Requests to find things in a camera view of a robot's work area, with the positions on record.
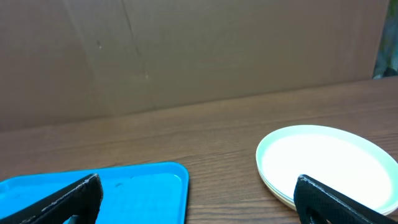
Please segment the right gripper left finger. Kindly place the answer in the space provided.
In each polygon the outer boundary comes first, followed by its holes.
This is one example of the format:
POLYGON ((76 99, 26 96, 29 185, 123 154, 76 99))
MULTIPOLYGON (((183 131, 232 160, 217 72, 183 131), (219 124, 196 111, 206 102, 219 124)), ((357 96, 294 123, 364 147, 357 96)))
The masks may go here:
POLYGON ((103 188, 98 174, 89 174, 38 202, 1 219, 1 224, 94 224, 103 188))

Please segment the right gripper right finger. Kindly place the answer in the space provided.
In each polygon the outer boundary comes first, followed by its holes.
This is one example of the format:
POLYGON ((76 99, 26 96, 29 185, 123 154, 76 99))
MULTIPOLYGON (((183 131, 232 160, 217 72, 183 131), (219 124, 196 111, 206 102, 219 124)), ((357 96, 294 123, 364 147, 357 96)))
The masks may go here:
POLYGON ((302 224, 397 224, 307 175, 297 179, 294 204, 302 224))

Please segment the light blue plate with stain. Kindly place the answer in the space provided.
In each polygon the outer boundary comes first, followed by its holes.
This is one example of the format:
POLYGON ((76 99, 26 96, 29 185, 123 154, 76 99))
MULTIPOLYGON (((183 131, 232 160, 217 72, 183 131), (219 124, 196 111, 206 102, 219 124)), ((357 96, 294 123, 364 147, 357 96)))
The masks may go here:
POLYGON ((255 158, 262 181, 290 208, 305 174, 383 215, 397 210, 397 161, 353 133, 319 125, 280 128, 260 141, 255 158))

